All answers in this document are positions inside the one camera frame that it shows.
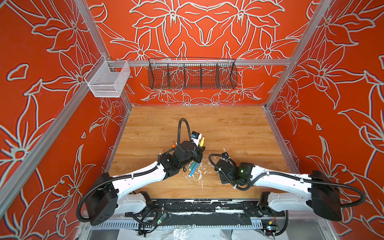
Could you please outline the yellow marker pen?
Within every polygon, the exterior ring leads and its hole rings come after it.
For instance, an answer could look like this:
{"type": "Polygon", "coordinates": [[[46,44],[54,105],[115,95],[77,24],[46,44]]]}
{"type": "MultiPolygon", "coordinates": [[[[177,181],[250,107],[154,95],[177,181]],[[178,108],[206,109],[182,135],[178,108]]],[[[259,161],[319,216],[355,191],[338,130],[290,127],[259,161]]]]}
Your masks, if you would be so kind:
{"type": "Polygon", "coordinates": [[[203,137],[203,138],[201,139],[200,147],[203,147],[203,146],[204,146],[204,142],[205,142],[205,137],[203,137]]]}

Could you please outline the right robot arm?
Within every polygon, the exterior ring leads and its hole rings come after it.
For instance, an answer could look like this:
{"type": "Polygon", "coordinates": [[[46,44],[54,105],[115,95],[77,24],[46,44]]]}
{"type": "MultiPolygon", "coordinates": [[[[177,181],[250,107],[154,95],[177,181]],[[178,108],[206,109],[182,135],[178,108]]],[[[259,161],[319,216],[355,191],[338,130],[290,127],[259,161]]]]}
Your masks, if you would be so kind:
{"type": "Polygon", "coordinates": [[[227,153],[217,157],[218,162],[212,165],[222,184],[230,184],[240,191],[253,186],[279,190],[261,194],[257,203],[259,215],[306,211],[326,220],[342,220],[340,192],[324,174],[318,171],[310,175],[276,172],[250,163],[237,165],[227,153]]]}

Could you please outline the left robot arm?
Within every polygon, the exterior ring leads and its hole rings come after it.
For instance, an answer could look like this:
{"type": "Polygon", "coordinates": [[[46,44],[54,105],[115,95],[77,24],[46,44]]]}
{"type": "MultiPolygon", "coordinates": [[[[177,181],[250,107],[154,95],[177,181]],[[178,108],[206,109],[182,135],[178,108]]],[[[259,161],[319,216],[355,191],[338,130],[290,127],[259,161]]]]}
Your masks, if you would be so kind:
{"type": "Polygon", "coordinates": [[[100,175],[78,203],[78,220],[97,226],[116,214],[140,213],[152,200],[146,192],[134,194],[134,191],[178,174],[190,162],[201,163],[205,149],[184,141],[159,154],[158,159],[145,168],[115,177],[109,173],[100,175]]]}

